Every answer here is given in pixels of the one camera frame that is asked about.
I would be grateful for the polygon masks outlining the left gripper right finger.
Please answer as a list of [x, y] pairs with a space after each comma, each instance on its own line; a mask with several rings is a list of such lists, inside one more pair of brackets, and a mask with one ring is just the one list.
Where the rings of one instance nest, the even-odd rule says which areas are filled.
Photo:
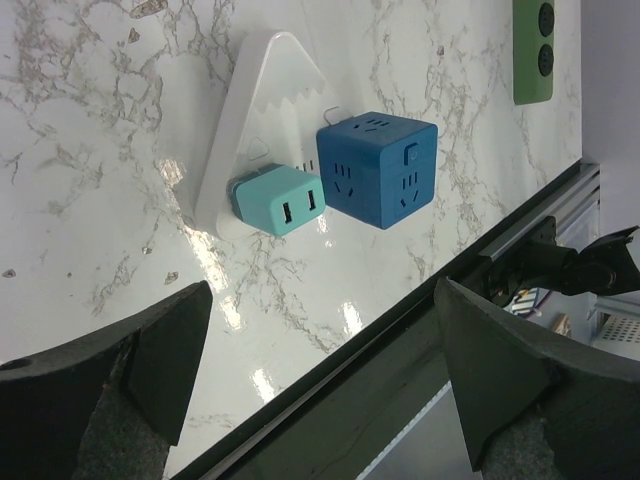
[[639, 363], [581, 344], [438, 281], [442, 347], [473, 470], [525, 455], [566, 479], [639, 476]]

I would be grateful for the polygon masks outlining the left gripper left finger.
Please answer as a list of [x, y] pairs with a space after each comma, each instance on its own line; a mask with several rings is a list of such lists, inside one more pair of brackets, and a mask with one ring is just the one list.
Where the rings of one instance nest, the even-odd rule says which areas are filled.
[[4, 479], [160, 479], [212, 307], [207, 282], [1, 366]]

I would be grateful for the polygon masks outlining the teal usb charger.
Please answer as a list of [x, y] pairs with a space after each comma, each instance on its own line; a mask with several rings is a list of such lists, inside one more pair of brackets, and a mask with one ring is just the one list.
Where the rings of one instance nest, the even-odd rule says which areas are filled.
[[322, 215], [321, 178], [272, 163], [234, 179], [229, 186], [234, 214], [246, 225], [282, 237]]

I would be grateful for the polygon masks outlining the blue cube socket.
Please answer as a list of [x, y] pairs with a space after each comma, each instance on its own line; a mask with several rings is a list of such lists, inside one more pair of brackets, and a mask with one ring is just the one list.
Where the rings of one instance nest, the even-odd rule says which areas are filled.
[[326, 204], [386, 230], [435, 196], [438, 127], [367, 112], [319, 130]]

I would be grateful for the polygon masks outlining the white triangular power strip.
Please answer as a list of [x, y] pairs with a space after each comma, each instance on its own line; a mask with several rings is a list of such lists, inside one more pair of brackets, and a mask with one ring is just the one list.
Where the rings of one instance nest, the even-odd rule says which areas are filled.
[[320, 177], [316, 134], [350, 117], [321, 70], [290, 32], [242, 42], [195, 203], [195, 225], [222, 240], [260, 231], [233, 212], [230, 183], [276, 163]]

